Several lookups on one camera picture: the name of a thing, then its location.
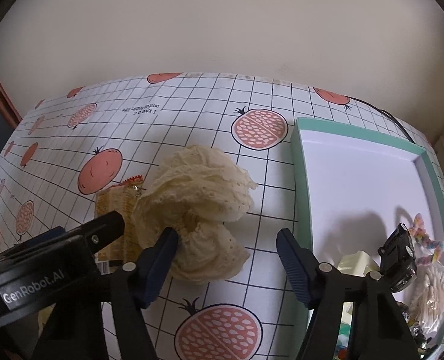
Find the black toy car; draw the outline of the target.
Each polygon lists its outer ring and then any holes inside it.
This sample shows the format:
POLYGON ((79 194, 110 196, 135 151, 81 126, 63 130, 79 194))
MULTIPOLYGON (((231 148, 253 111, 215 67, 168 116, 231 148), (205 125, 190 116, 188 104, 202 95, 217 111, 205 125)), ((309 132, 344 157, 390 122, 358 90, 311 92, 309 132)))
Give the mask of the black toy car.
POLYGON ((415 249, 407 226, 400 223, 379 247, 380 272, 393 293, 399 293, 416 278, 415 249))

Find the bag of cotton swabs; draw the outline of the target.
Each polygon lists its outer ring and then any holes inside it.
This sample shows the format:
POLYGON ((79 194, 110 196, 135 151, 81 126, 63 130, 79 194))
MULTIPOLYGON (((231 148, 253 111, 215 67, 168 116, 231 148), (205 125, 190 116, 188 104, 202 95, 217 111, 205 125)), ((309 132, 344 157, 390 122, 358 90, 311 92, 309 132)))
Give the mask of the bag of cotton swabs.
POLYGON ((437 335, 444 320, 444 266, 440 262, 418 267, 409 315, 424 338, 437 335))

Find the cream hair claw clip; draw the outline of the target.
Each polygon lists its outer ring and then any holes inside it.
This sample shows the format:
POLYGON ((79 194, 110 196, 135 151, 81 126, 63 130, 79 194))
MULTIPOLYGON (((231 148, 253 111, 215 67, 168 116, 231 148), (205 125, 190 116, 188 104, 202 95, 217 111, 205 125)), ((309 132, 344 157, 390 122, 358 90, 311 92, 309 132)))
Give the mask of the cream hair claw clip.
MULTIPOLYGON (((363 250, 342 256, 337 269, 342 274, 365 277, 368 272, 380 270, 379 265, 363 250)), ((350 325, 353 314, 353 303, 345 302, 342 309, 342 322, 350 325)))

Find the orange snack packet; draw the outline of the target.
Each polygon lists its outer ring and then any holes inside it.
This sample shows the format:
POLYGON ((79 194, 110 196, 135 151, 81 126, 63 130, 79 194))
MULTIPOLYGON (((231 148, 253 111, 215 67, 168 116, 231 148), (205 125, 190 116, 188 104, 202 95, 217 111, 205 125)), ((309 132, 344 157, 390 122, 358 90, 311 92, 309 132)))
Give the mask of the orange snack packet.
POLYGON ((142 194, 143 175, 135 175, 96 193, 95 217, 110 214, 115 220, 110 230, 111 242, 96 254, 103 274, 112 273, 125 263, 135 263, 142 252, 132 213, 142 194))

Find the cream lace scrunchie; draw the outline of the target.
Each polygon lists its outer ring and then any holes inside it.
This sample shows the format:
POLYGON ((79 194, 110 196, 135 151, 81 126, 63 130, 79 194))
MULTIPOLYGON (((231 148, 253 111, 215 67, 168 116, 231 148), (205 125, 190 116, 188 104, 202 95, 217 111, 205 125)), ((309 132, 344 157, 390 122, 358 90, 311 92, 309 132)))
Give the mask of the cream lace scrunchie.
POLYGON ((254 205, 257 189, 247 170, 225 152, 191 145, 157 166, 132 212, 139 245, 155 244, 165 228, 179 236, 169 273, 204 284, 237 275, 250 254, 226 228, 254 205))

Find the green plastic stick figure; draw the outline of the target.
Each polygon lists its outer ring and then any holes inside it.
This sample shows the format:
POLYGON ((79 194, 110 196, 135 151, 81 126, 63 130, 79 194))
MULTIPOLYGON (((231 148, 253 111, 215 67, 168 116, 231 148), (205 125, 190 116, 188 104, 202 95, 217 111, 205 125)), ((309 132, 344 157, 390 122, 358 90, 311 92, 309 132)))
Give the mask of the green plastic stick figure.
POLYGON ((338 337, 337 337, 337 345, 348 347, 350 338, 350 324, 346 324, 345 322, 341 322, 338 337))

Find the pomegranate grid tablecloth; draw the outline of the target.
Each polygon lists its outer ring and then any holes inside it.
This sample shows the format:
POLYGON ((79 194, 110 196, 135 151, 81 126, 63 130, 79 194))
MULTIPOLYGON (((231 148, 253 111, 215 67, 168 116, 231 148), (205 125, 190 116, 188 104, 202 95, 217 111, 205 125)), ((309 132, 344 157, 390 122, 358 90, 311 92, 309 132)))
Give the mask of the pomegranate grid tablecloth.
POLYGON ((287 359, 293 350, 297 301, 275 250, 280 228, 295 228, 290 142, 252 150, 231 127, 244 113, 266 109, 289 126, 299 117, 355 125, 428 147, 423 133, 359 101, 333 105, 317 88, 259 76, 166 73, 74 88, 43 100, 0 148, 0 252, 53 228, 71 229, 94 217, 93 187, 143 175, 151 180, 163 158, 184 146, 223 150, 246 169, 257 189, 253 208, 230 231, 250 256, 227 281, 190 285, 169 279, 144 313, 162 359, 174 359, 175 333, 188 314, 219 303, 256 314, 263 333, 256 359, 287 359))

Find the teal white tray box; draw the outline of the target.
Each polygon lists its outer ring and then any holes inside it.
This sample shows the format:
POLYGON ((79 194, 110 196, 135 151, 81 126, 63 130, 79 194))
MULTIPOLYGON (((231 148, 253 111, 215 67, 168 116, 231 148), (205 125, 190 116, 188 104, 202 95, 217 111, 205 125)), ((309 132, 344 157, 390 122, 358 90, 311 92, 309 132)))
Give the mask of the teal white tray box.
MULTIPOLYGON (((358 250, 381 261, 378 248, 415 215, 444 242, 444 196, 424 148, 362 127, 298 118, 291 150, 298 210, 291 233, 319 262, 337 268, 358 250)), ((413 283, 392 292, 397 305, 412 295, 413 283)), ((311 317, 302 304, 300 346, 311 317)))

